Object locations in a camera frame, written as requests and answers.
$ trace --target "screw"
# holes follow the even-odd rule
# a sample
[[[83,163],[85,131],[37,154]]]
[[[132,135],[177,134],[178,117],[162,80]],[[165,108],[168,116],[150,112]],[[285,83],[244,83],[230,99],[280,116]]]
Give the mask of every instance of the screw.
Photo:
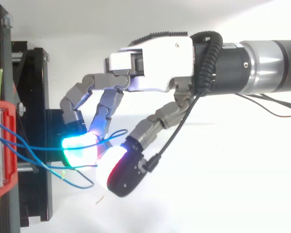
[[[49,62],[49,54],[48,53],[45,53],[43,55],[43,59],[44,59],[45,62]]]
[[[24,107],[23,103],[19,103],[17,106],[18,114],[22,117],[24,112],[26,112],[26,107]]]
[[[2,24],[7,29],[13,28],[13,16],[10,14],[5,14],[2,19]]]

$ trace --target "black cable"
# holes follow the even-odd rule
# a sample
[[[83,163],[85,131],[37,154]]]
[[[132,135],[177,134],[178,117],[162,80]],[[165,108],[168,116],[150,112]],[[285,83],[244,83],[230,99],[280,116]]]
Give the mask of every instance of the black cable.
[[[243,96],[243,95],[240,95],[240,94],[235,94],[235,95],[236,95],[236,96],[239,96],[239,97],[242,97],[242,98],[244,98],[244,99],[246,99],[246,100],[249,100],[249,101],[251,101],[251,102],[257,104],[258,106],[260,106],[261,108],[263,108],[264,110],[266,110],[267,112],[269,112],[270,114],[272,114],[272,115],[274,115],[274,116],[276,116],[276,117],[282,117],[282,118],[289,118],[289,117],[291,117],[291,116],[281,116],[281,115],[277,115],[276,113],[273,113],[273,112],[271,112],[270,110],[268,110],[268,109],[267,109],[266,107],[264,107],[262,104],[260,104],[260,103],[258,103],[258,102],[256,102],[256,101],[254,101],[254,100],[248,98],[247,96]]]
[[[175,139],[177,133],[180,131],[180,129],[184,125],[186,119],[188,118],[190,112],[192,111],[194,105],[196,104],[196,102],[198,101],[199,98],[200,98],[200,95],[197,95],[195,97],[195,99],[193,100],[192,104],[190,105],[190,107],[186,111],[186,113],[185,113],[183,119],[181,120],[180,124],[178,125],[178,127],[176,128],[174,133],[171,135],[171,137],[168,139],[168,141],[166,142],[166,144],[163,146],[163,148],[160,150],[160,152],[158,154],[162,155],[165,152],[165,150],[167,149],[167,147],[170,145],[170,143]]]
[[[260,100],[268,100],[268,101],[271,101],[271,100],[269,100],[269,99],[267,99],[267,98],[265,98],[263,96],[258,96],[258,95],[248,95],[248,96],[253,97],[253,98],[257,98],[257,99],[260,99]],[[277,101],[291,106],[291,103],[290,102],[285,102],[285,101],[282,101],[282,100],[277,100]]]
[[[159,163],[159,160],[162,158],[162,154],[165,152],[165,150],[169,147],[171,142],[175,139],[176,135],[179,133],[180,129],[184,125],[186,119],[188,118],[190,112],[192,111],[194,105],[198,101],[198,99],[201,97],[201,95],[197,95],[193,102],[191,103],[190,107],[186,111],[185,115],[183,116],[183,119],[181,120],[180,124],[177,126],[176,130],[173,132],[171,137],[168,139],[168,141],[165,143],[163,148],[158,152],[156,155],[154,155],[152,158],[149,159],[149,161],[145,164],[144,168],[151,172],[156,167],[156,165]]]
[[[206,38],[209,37],[210,40],[207,41],[209,43],[207,47],[207,51],[203,57],[203,60],[201,62],[201,66],[199,64],[195,64],[194,66],[194,94],[196,95],[195,99],[193,100],[192,104],[189,106],[188,110],[186,111],[185,115],[183,116],[183,119],[179,123],[176,130],[173,132],[171,137],[168,139],[166,144],[163,146],[163,148],[160,150],[159,153],[154,155],[150,160],[145,164],[144,168],[151,172],[156,167],[156,165],[159,163],[159,160],[162,157],[162,154],[165,152],[165,150],[169,147],[171,142],[175,139],[176,135],[184,125],[186,119],[188,118],[190,112],[192,111],[194,105],[198,101],[198,99],[201,96],[205,96],[210,92],[211,88],[211,81],[212,81],[212,74],[215,69],[215,64],[217,62],[219,52],[222,49],[223,46],[223,39],[221,35],[217,32],[201,32],[196,33],[191,36],[191,39],[193,43],[195,44],[201,44],[206,42]]]
[[[281,101],[279,101],[279,100],[275,100],[275,99],[273,99],[273,98],[271,98],[271,97],[269,97],[269,96],[267,96],[267,95],[265,95],[265,94],[261,94],[261,96],[264,97],[264,98],[266,98],[266,99],[268,99],[268,100],[270,100],[270,101],[273,101],[273,102],[275,102],[275,103],[279,103],[280,105],[283,105],[283,106],[285,106],[285,107],[291,109],[291,106],[290,106],[290,105],[285,104],[285,103],[283,103],[283,102],[281,102]]]
[[[210,40],[207,41],[209,43],[205,56],[201,62],[201,66],[199,64],[195,64],[194,67],[194,94],[200,94],[201,96],[205,96],[210,92],[212,74],[215,69],[215,65],[219,56],[219,52],[222,49],[223,39],[221,35],[217,32],[201,32],[196,33],[191,36],[191,39],[194,44],[201,44],[205,42],[205,39],[209,37]]]
[[[94,182],[92,182],[88,177],[86,177],[82,172],[79,170],[76,170],[81,176],[83,176],[87,181],[89,181],[93,186],[95,185]]]

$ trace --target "metal rod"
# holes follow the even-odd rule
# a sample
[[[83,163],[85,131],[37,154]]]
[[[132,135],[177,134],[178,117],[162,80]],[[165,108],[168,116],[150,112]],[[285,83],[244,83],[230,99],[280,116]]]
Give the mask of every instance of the metal rod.
[[[33,171],[33,168],[30,163],[19,162],[17,163],[17,171],[18,172],[28,172]]]
[[[12,62],[20,62],[22,56],[22,52],[12,52]]]

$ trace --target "red plastic bracket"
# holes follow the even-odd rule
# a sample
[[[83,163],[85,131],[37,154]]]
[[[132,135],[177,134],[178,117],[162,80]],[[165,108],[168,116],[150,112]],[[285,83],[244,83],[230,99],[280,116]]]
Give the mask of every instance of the red plastic bracket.
[[[13,132],[16,132],[16,109],[9,102],[0,101],[0,109],[3,109],[3,125]],[[3,138],[12,142],[16,142],[16,137],[4,131]],[[0,197],[11,190],[18,181],[17,177],[17,157],[7,147],[4,147],[4,173],[5,183],[0,188]]]

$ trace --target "coiled black cable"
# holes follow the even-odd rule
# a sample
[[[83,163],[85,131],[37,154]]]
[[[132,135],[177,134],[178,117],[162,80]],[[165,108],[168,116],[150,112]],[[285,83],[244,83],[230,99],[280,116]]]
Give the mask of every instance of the coiled black cable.
[[[202,59],[200,67],[199,64],[195,64],[194,67],[194,94],[205,96],[211,91],[212,74],[215,71],[215,65],[219,56],[219,52],[222,49],[223,40],[217,32],[201,32],[191,36],[194,44],[205,43],[205,39],[209,37],[207,41],[209,46],[206,54]]]

